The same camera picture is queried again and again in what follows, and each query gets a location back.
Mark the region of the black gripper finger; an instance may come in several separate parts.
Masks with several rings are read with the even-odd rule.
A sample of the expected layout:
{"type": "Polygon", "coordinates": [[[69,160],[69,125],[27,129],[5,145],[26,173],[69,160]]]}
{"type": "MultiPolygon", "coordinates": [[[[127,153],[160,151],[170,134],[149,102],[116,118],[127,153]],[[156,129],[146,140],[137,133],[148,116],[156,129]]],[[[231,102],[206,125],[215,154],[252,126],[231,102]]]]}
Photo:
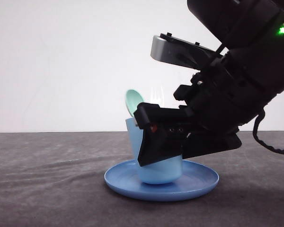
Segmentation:
{"type": "Polygon", "coordinates": [[[146,166],[182,155],[182,145],[186,137],[186,124],[171,124],[168,122],[145,125],[138,155],[139,165],[146,166]]]}
{"type": "Polygon", "coordinates": [[[182,145],[183,159],[237,149],[241,140],[236,134],[212,135],[191,133],[182,145]]]}

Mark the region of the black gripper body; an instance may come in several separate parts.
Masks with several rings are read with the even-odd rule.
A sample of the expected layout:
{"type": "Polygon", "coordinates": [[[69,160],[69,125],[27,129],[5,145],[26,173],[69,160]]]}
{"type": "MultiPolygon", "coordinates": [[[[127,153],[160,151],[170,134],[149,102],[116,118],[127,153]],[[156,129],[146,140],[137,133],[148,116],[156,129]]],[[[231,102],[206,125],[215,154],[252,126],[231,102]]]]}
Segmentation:
{"type": "Polygon", "coordinates": [[[191,85],[180,85],[174,98],[184,101],[178,109],[140,103],[133,113],[140,128],[156,133],[162,126],[175,129],[235,133],[240,125],[254,120],[254,132],[265,117],[265,106],[282,91],[280,49],[234,49],[216,58],[206,69],[210,51],[192,58],[178,51],[153,50],[151,57],[165,63],[197,69],[191,85]]]}

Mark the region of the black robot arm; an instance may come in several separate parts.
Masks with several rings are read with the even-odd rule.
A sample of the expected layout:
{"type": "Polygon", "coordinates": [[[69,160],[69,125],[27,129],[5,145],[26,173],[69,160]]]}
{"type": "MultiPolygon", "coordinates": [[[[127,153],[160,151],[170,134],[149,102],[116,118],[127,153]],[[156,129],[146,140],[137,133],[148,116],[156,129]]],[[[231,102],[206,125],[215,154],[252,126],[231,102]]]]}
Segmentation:
{"type": "Polygon", "coordinates": [[[189,0],[187,6],[221,46],[212,51],[170,33],[153,38],[153,59],[196,73],[174,92],[184,105],[138,105],[140,166],[239,148],[239,127],[255,120],[257,128],[264,107],[284,91],[284,0],[189,0]]]}

